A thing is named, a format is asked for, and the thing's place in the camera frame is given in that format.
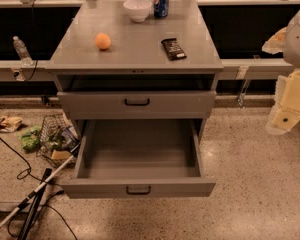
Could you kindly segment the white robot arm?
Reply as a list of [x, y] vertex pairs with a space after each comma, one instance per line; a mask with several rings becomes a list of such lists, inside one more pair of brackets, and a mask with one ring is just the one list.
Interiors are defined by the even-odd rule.
[[282, 52], [284, 61], [294, 67], [287, 77], [277, 79], [275, 104], [265, 126], [269, 134], [282, 135], [300, 121], [300, 10], [264, 43], [262, 50], [269, 54]]

